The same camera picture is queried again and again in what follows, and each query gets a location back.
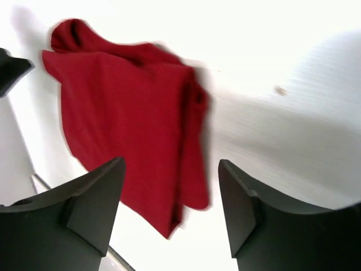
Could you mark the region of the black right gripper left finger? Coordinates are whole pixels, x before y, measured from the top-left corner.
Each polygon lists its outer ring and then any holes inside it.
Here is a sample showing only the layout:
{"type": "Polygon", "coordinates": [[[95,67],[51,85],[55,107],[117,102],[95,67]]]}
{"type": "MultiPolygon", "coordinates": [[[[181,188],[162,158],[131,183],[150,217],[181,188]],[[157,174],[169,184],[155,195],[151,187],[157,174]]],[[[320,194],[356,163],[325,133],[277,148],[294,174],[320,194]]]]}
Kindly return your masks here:
{"type": "MultiPolygon", "coordinates": [[[[101,187],[108,180],[115,182],[117,188],[105,192],[95,206],[116,194],[117,211],[125,169],[124,159],[114,158],[78,178],[100,177],[101,187]]],[[[60,223],[65,197],[47,194],[46,191],[1,207],[1,269],[98,270],[100,262],[96,262],[99,258],[93,249],[60,223]]]]}

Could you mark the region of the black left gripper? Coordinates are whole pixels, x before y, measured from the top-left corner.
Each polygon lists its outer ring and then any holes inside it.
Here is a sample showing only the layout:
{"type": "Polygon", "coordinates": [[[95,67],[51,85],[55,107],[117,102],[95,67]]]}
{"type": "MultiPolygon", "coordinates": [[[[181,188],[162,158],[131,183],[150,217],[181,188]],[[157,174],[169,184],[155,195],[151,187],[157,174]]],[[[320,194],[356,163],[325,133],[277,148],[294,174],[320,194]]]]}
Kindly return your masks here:
{"type": "Polygon", "coordinates": [[[6,49],[1,48],[1,98],[32,69],[33,63],[30,60],[13,57],[6,49]]]}

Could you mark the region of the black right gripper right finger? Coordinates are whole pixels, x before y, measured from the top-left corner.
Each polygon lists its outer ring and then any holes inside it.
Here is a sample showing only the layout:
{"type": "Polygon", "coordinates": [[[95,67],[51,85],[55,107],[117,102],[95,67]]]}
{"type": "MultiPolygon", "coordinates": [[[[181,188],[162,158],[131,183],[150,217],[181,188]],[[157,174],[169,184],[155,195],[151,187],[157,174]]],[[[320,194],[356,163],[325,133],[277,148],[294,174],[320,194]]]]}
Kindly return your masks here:
{"type": "Polygon", "coordinates": [[[239,270],[360,269],[360,204],[332,210],[306,203],[225,159],[218,177],[239,270]]]}

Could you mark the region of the red t-shirt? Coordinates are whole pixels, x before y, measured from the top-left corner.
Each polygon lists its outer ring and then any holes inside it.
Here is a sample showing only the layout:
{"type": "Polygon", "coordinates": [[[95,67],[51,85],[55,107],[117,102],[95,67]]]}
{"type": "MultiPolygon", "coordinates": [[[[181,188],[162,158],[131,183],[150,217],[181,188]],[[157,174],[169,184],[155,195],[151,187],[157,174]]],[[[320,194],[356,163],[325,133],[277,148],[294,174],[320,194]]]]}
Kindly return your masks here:
{"type": "Polygon", "coordinates": [[[42,61],[60,83],[71,154],[88,171],[123,157],[121,201],[170,237],[184,207],[209,205],[201,146],[208,94],[195,70],[152,43],[109,42],[80,19],[59,23],[50,45],[42,61]]]}

